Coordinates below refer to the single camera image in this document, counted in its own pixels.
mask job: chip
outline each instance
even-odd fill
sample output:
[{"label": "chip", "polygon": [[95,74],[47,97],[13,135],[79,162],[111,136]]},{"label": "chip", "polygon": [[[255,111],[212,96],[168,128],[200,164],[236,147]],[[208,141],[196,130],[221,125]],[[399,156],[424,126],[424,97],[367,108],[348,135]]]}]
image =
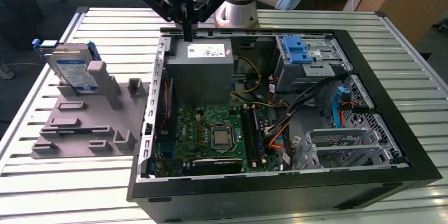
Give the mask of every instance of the chip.
[{"label": "chip", "polygon": [[224,153],[233,149],[233,128],[231,123],[215,123],[209,127],[209,135],[212,137],[212,149]]},{"label": "chip", "polygon": [[229,145],[229,131],[213,131],[213,142],[216,145]]}]

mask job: gray mount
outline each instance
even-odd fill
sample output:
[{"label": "gray mount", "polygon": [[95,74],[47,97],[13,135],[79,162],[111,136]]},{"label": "gray mount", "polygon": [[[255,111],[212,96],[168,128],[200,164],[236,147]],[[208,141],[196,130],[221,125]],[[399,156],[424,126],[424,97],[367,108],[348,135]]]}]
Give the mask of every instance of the gray mount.
[{"label": "gray mount", "polygon": [[91,61],[87,72],[97,90],[79,94],[59,85],[61,95],[32,147],[32,158],[132,155],[141,139],[148,83],[129,79],[117,83],[103,61]]}]

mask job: blue drive bay latch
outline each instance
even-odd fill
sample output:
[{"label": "blue drive bay latch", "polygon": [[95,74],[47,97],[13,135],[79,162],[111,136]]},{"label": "blue drive bay latch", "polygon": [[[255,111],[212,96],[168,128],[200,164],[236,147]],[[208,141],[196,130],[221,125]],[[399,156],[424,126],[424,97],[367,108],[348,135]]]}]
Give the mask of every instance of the blue drive bay latch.
[{"label": "blue drive bay latch", "polygon": [[287,51],[291,64],[311,64],[313,58],[308,55],[307,45],[299,36],[284,36],[283,46]]}]

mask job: connector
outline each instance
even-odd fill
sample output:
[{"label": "connector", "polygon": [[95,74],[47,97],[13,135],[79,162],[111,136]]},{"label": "connector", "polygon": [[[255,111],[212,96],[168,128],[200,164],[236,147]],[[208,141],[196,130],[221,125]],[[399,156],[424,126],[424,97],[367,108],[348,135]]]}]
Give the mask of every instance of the connector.
[{"label": "connector", "polygon": [[284,36],[283,46],[291,64],[311,64],[315,62],[313,58],[308,55],[307,45],[299,36]]},{"label": "connector", "polygon": [[376,114],[376,109],[371,109],[368,106],[356,105],[352,107],[353,114]]}]

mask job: yellow wire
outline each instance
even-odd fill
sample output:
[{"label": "yellow wire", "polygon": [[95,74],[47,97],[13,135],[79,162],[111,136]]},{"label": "yellow wire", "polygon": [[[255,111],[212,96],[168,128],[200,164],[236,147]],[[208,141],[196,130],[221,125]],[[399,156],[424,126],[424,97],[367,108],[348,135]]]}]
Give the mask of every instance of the yellow wire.
[{"label": "yellow wire", "polygon": [[245,57],[239,56],[239,58],[243,58],[247,61],[247,63],[249,63],[249,65],[253,67],[255,71],[257,72],[259,82],[257,82],[256,86],[253,88],[248,89],[248,90],[232,91],[231,93],[233,93],[233,94],[244,94],[244,93],[252,92],[253,90],[257,89],[257,87],[260,86],[260,83],[261,83],[261,75],[260,75],[260,71],[259,71],[257,67],[253,65],[253,63]]}]

